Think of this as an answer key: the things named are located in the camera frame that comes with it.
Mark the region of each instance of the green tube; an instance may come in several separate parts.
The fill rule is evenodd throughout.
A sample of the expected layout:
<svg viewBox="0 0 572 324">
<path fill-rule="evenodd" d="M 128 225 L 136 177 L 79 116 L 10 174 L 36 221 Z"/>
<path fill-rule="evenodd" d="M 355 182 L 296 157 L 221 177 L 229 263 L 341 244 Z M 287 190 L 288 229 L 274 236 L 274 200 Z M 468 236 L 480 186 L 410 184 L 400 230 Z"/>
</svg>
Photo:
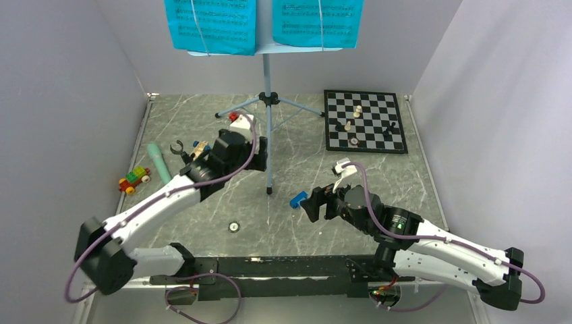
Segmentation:
<svg viewBox="0 0 572 324">
<path fill-rule="evenodd" d="M 155 163 L 155 167 L 157 168 L 157 172 L 159 173 L 163 183 L 168 184 L 171 181 L 171 174 L 165 165 L 165 161 L 163 160 L 159 146 L 157 146 L 155 143 L 147 145 L 147 153 L 153 160 L 153 163 Z"/>
</svg>

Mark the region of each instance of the white wall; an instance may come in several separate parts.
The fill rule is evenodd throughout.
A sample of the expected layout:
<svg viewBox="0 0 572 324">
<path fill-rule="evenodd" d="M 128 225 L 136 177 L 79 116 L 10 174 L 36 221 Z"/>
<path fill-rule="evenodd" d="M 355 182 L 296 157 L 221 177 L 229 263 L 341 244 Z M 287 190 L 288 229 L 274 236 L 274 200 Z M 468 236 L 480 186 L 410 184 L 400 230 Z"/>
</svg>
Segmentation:
<svg viewBox="0 0 572 324">
<path fill-rule="evenodd" d="M 94 1 L 0 1 L 2 324 L 69 323 L 79 226 L 115 211 L 145 103 Z"/>
<path fill-rule="evenodd" d="M 524 250 L 546 286 L 492 323 L 572 322 L 571 18 L 568 0 L 465 0 L 413 94 L 451 229 Z"/>
<path fill-rule="evenodd" d="M 144 89 L 258 93 L 261 57 L 190 57 L 171 43 L 163 1 L 97 0 Z M 273 90 L 354 88 L 412 93 L 461 0 L 366 0 L 357 49 L 273 55 Z"/>
</svg>

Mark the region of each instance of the marble tabletop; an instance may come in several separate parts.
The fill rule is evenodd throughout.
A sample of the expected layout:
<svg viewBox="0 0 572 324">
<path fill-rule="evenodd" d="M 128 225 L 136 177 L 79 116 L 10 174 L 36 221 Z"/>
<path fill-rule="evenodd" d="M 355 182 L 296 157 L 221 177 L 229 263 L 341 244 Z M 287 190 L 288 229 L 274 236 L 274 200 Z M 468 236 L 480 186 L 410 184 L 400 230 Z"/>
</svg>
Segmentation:
<svg viewBox="0 0 572 324">
<path fill-rule="evenodd" d="M 136 166 L 151 169 L 151 181 L 141 184 L 123 202 L 123 211 L 163 186 L 146 146 L 155 142 L 163 152 L 171 174 L 183 167 L 179 156 L 169 150 L 181 140 L 190 153 L 195 140 L 213 143 L 218 130 L 227 128 L 229 120 L 215 119 L 215 113 L 242 103 L 249 95 L 159 95 L 155 98 L 136 155 Z M 287 99 L 323 111 L 323 94 L 282 95 Z M 421 215 L 444 228 L 437 199 L 426 168 L 411 115 L 403 96 L 398 96 L 409 153 L 389 155 L 326 151 L 324 120 L 301 112 L 273 132 L 273 194 L 266 195 L 265 174 L 244 171 L 205 201 L 166 222 L 150 235 L 142 247 L 162 247 L 182 243 L 199 257 L 293 256 L 370 254 L 377 244 L 339 217 L 311 223 L 289 201 L 302 190 L 333 183 L 331 167 L 349 157 L 366 166 L 370 191 L 387 205 L 401 207 Z M 264 117 L 261 102 L 249 109 Z M 297 108 L 279 104 L 273 108 L 277 124 L 295 113 Z M 266 125 L 257 121 L 257 132 L 266 136 Z M 231 233 L 232 221 L 240 230 Z"/>
</svg>

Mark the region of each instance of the white string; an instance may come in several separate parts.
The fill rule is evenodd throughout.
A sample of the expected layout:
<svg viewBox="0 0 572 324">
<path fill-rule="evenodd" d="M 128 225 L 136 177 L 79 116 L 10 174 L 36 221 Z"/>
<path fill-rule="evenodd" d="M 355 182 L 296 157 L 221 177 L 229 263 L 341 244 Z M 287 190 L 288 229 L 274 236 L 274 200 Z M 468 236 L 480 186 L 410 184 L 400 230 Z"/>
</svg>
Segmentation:
<svg viewBox="0 0 572 324">
<path fill-rule="evenodd" d="M 324 51 L 324 16 L 322 16 L 322 0 L 318 0 L 320 10 L 320 36 L 322 37 L 322 52 Z"/>
<path fill-rule="evenodd" d="M 204 41 L 204 37 L 202 36 L 202 31 L 200 30 L 198 20 L 196 19 L 195 3 L 193 0 L 190 0 L 190 1 L 191 1 L 191 8 L 193 9 L 193 19 L 195 19 L 195 25 L 197 25 L 198 34 L 200 36 L 200 40 L 202 41 L 202 46 L 204 46 L 204 51 L 206 52 L 206 55 L 210 56 L 210 53 L 208 52 L 208 49 L 206 48 L 206 42 Z"/>
</svg>

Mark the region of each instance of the blue sheet music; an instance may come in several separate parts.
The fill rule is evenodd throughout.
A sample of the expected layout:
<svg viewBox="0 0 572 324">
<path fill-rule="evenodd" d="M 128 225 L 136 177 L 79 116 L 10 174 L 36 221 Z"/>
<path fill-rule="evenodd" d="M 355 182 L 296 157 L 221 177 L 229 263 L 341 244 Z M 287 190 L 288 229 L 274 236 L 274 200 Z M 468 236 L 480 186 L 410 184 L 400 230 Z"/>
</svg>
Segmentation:
<svg viewBox="0 0 572 324">
<path fill-rule="evenodd" d="M 254 55 L 256 0 L 165 0 L 165 9 L 176 49 Z"/>
<path fill-rule="evenodd" d="M 323 47 L 355 48 L 363 6 L 364 0 L 273 0 L 274 41 L 321 47 L 323 24 Z"/>
</svg>

